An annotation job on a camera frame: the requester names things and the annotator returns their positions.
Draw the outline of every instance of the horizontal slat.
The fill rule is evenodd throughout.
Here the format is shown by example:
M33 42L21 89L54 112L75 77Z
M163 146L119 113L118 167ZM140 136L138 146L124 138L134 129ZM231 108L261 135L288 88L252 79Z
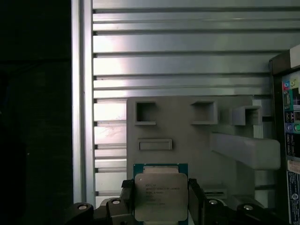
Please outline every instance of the horizontal slat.
M93 8L277 8L300 7L298 0L93 0Z
M126 180L125 172L96 173L96 191L119 191L123 180Z
M94 31L138 31L138 30L300 30L300 21L267 22L148 22L148 23L104 23L93 24Z
M126 120L126 102L115 101L94 104L94 120Z
M132 88L163 88L163 87L230 87L230 86L264 86L270 84L270 76L268 74L260 75L169 75L169 76L153 76L153 77L129 77L116 79L102 78L94 81L95 89L132 89ZM101 114L101 120L105 120L109 116L106 112L111 111L112 116L116 120L126 119L126 115L115 116L116 110L124 109L124 105L116 102L108 102L95 104L95 113Z
M272 54L94 58L94 75L268 73Z
M94 128L95 144L125 144L126 124L103 125Z
M96 159L95 168L126 168L126 159Z
M268 87L223 87L223 88L160 88L136 90L96 90L94 98L128 98L148 96L209 96L209 95L269 95Z
M126 149L101 149L95 150L95 158L125 158Z
M94 23L142 22L272 22L298 21L297 11L272 12L163 12L163 13L99 13L93 15Z
M283 51L300 33L198 33L94 36L95 53Z

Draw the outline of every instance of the metal panel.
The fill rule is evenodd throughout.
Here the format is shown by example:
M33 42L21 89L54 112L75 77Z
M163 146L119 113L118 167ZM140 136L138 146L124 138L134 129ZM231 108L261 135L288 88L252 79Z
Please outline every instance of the metal panel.
M95 205L91 1L72 0L74 202Z
M123 180L126 180L126 172L96 173L96 190L120 192Z
M98 77L94 81L94 88L97 90L111 89L136 89L136 88L171 88L171 87L235 87L235 86L264 86L270 83L268 75L235 75L235 74L206 74L206 75L157 75L157 76L135 76L134 78L115 77L102 78ZM119 102L107 102L106 109L102 111L114 113L116 110L122 110Z
M95 58L94 75L267 73L276 53Z
M126 124L105 124L95 127L95 144L126 143Z
M299 39L300 34L280 32L99 35L94 36L94 52L280 52L298 44Z
M271 116L268 61L298 44L299 7L297 0L93 0L97 199L117 196L123 179L128 97L254 95ZM271 128L264 122L254 135L271 136Z
M96 205L95 199L95 152L93 110L93 60L92 60L92 2L83 1L83 76L84 76L84 124L85 124L85 172L86 201Z
M205 8L226 10L226 8L291 8L300 7L298 0L93 0L93 7L104 9L144 9L144 8L173 8L179 10L180 8Z
M94 88L96 87L98 87L97 83L94 82ZM94 104L94 120L126 120L126 101Z
M82 137L82 104L81 77L80 77L80 24L79 0L72 1L72 144L73 144L73 201L75 203L85 202L85 172L84 152Z
M142 12L142 13L99 13L93 15L94 26L97 24L110 24L110 23L134 23L136 27L139 24L157 22L158 24L165 22L170 24L173 22L228 22L229 27L234 27L236 23L243 22L245 26L251 23L256 23L261 26L261 23L275 23L278 24L276 28L281 28L281 22L285 23L286 27L289 22L297 22L299 20L299 12L297 11L251 11L239 12L230 11L224 12L208 11L208 12Z

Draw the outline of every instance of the rectangular slot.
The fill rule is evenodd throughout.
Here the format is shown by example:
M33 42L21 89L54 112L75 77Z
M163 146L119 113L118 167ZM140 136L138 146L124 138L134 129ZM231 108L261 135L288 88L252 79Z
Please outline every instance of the rectangular slot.
M300 112L294 112L295 120L300 120Z
M218 124L217 103L214 101L197 101L192 104L194 119L192 125Z
M294 140L294 135L293 135L293 134L291 134L290 136L291 136L291 143L295 143L295 140Z
M291 149L291 146L290 145L287 145L286 147L286 151L287 151L287 155L291 156L292 155L292 149Z
M247 105L231 110L232 125L249 126L262 124L262 110L260 106Z
M285 122L289 123L291 121L291 115L290 112L285 112Z
M292 155L294 156L295 155L295 147L294 146L291 146L291 151L292 151Z
M135 124L156 125L156 111L155 102L137 102L135 105Z
M172 150L172 139L139 139L139 150Z
M286 142L288 144L291 143L291 135L290 134L286 134Z
M259 112L257 109L245 109L246 125L258 124Z

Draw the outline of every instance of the black background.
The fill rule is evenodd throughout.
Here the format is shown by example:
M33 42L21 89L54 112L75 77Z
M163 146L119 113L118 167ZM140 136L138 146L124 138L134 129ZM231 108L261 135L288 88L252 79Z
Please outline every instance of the black background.
M45 224L73 201L71 1L2 0L0 23L0 70L10 76L6 122L26 146L21 224ZM10 196L16 214L21 194Z

